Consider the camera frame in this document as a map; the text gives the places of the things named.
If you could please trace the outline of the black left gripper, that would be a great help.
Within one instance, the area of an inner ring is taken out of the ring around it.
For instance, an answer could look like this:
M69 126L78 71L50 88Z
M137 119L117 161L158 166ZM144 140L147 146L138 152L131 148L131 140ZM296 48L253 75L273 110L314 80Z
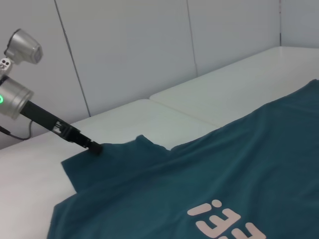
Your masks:
M94 155L100 155L103 151L101 144L86 137L69 123L61 120L31 101L27 101L20 114L45 129L54 132L62 139L88 149L88 151Z

